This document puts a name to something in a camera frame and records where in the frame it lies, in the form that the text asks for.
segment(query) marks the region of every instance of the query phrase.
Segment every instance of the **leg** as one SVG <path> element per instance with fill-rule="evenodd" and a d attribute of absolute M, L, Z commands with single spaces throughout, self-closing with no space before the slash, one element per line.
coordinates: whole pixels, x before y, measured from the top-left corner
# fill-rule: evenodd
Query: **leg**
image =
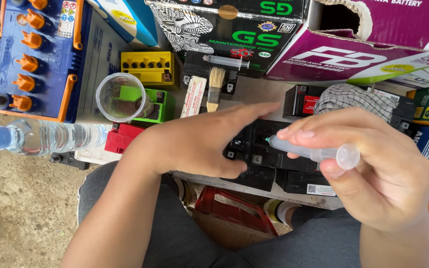
<path fill-rule="evenodd" d="M 341 208 L 296 208 L 294 230 L 240 250 L 254 268 L 359 268 L 360 222 Z"/>
<path fill-rule="evenodd" d="M 99 199 L 116 164 L 97 168 L 79 188 L 79 223 Z M 247 267 L 244 259 L 206 236 L 186 212 L 175 187 L 173 179 L 162 179 L 143 267 Z"/>

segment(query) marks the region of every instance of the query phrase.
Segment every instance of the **red battery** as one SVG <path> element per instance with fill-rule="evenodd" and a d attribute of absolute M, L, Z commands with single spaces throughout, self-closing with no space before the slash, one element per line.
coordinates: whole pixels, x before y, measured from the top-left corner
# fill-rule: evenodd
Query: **red battery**
<path fill-rule="evenodd" d="M 105 150 L 112 153 L 123 154 L 128 145 L 144 130 L 144 127 L 113 123 L 112 131 L 107 134 Z"/>

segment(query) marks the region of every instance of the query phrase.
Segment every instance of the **plastic water bottle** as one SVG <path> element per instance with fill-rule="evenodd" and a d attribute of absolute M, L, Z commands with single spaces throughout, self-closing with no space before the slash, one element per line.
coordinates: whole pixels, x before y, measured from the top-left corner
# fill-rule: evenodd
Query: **plastic water bottle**
<path fill-rule="evenodd" d="M 0 150 L 18 155 L 41 156 L 101 146 L 107 139 L 103 125 L 65 124 L 19 119 L 0 126 Z"/>

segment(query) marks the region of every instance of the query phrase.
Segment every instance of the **warning label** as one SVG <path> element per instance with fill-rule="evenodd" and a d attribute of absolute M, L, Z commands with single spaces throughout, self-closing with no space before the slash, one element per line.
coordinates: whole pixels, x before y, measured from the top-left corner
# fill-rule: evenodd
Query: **warning label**
<path fill-rule="evenodd" d="M 64 1 L 61 9 L 61 18 L 57 27 L 57 35 L 71 38 L 74 32 L 74 14 L 77 11 L 77 4 L 73 1 Z"/>

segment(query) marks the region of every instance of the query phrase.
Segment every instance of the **fingernail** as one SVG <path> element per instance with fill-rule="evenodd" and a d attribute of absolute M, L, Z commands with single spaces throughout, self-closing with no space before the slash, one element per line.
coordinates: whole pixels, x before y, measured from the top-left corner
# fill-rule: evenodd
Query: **fingernail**
<path fill-rule="evenodd" d="M 303 139 L 309 139 L 312 138 L 314 136 L 314 131 L 299 131 L 295 134 L 296 138 L 303 138 Z"/>
<path fill-rule="evenodd" d="M 283 129 L 279 130 L 277 133 L 278 134 L 284 134 L 284 133 L 287 133 L 288 131 L 289 131 L 289 128 L 283 128 Z"/>
<path fill-rule="evenodd" d="M 326 168 L 325 172 L 332 179 L 338 179 L 340 176 L 342 176 L 342 174 L 345 173 L 345 169 L 341 167 L 328 167 Z"/>

